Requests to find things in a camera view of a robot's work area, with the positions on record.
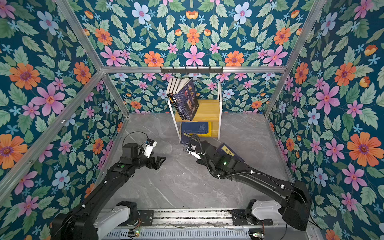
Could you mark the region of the small dark blue book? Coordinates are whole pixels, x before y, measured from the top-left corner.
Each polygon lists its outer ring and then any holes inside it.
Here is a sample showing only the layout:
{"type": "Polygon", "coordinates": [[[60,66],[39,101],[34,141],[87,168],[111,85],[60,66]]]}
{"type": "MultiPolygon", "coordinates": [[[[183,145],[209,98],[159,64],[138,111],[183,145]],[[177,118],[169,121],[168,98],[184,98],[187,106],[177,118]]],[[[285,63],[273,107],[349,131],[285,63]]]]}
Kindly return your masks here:
{"type": "Polygon", "coordinates": [[[222,143],[219,147],[217,147],[217,152],[228,155],[237,161],[244,162],[244,160],[225,143],[222,143]]]}

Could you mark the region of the dark book orange calligraphy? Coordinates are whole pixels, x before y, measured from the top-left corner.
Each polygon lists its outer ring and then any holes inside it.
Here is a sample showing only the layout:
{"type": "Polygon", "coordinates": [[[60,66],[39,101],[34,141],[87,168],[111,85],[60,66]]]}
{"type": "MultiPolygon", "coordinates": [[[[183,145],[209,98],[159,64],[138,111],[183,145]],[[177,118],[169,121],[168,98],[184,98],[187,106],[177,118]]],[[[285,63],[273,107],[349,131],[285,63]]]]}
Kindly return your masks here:
{"type": "Polygon", "coordinates": [[[182,120],[188,120],[188,113],[187,113],[186,108],[184,107],[183,99],[182,99],[182,97],[180,95],[180,91],[179,91],[179,86],[180,86],[181,82],[182,82],[182,79],[178,78],[175,89],[174,89],[174,96],[177,98],[179,108],[182,111],[182,114],[183,114],[182,120]]]}

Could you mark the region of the dark patterned book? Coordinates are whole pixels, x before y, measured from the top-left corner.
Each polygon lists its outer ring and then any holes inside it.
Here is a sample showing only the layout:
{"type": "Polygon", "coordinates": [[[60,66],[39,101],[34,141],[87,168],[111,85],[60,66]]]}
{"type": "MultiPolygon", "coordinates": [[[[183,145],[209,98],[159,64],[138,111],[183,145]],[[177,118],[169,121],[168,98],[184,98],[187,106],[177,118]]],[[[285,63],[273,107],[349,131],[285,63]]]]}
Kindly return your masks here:
{"type": "Polygon", "coordinates": [[[179,86],[179,91],[183,99],[184,107],[188,113],[188,121],[192,121],[199,107],[193,79],[183,78],[179,86]]]}

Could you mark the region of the black wolf cover book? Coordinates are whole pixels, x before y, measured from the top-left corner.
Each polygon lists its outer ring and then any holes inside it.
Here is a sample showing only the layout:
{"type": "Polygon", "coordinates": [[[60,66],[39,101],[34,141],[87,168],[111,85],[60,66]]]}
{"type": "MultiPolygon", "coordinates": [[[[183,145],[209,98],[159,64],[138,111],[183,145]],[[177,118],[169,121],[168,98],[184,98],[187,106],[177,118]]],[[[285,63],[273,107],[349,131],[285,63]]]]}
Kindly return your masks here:
{"type": "Polygon", "coordinates": [[[177,79],[174,80],[173,85],[172,85],[172,88],[171,88],[171,90],[170,90],[170,93],[168,94],[168,97],[169,97],[170,102],[171,102],[171,103],[173,104],[173,106],[175,107],[175,109],[176,109],[177,113],[179,114],[180,118],[182,119],[182,118],[183,118],[182,111],[181,111],[180,108],[179,108],[177,98],[174,96],[174,89],[175,89],[176,83],[177,83],[177,79]]]}

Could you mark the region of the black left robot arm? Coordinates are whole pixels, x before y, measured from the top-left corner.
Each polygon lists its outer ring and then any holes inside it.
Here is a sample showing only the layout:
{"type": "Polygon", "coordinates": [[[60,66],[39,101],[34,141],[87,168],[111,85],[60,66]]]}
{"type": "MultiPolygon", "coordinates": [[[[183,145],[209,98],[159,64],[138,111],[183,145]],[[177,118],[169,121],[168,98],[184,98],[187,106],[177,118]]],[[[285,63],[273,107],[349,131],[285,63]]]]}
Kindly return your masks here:
{"type": "Polygon", "coordinates": [[[153,146],[125,144],[120,160],[112,165],[102,182],[67,214],[58,214],[51,228],[53,240],[101,240],[120,224],[140,222],[137,203],[119,202],[111,211],[100,215],[111,197],[141,168],[158,170],[165,157],[154,157],[153,146]]]}

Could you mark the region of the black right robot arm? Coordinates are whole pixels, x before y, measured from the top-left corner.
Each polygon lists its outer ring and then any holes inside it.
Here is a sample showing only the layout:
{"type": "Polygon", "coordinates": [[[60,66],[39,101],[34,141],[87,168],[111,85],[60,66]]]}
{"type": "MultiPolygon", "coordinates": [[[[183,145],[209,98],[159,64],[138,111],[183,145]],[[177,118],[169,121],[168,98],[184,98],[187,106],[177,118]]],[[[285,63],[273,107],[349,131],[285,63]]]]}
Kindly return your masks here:
{"type": "Polygon", "coordinates": [[[188,148],[189,154],[197,158],[198,164],[206,166],[212,177],[243,183],[271,198],[249,202],[242,215],[248,223],[257,226],[279,219],[296,230],[306,231],[313,200],[303,182],[292,183],[265,174],[207,141],[192,141],[188,148]]]}

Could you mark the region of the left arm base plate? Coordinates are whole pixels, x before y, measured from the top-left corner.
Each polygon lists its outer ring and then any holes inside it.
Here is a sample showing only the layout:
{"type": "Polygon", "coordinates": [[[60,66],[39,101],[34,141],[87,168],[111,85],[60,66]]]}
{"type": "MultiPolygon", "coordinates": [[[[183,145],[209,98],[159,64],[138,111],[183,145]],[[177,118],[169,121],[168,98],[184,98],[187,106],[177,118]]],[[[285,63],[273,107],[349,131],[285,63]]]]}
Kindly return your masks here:
{"type": "Polygon", "coordinates": [[[152,226],[154,220],[154,210],[138,210],[137,217],[133,220],[127,220],[119,225],[119,227],[148,227],[152,226]]]}

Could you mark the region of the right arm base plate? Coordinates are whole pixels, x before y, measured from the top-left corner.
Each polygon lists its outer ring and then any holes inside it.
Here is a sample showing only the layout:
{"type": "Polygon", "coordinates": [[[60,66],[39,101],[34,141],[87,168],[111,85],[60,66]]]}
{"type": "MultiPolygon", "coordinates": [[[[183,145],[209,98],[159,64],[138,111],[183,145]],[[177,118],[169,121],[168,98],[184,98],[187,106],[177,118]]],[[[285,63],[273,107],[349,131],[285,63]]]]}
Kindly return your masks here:
{"type": "Polygon", "coordinates": [[[230,211],[234,226],[272,226],[273,220],[259,220],[249,210],[234,209],[230,211]]]}

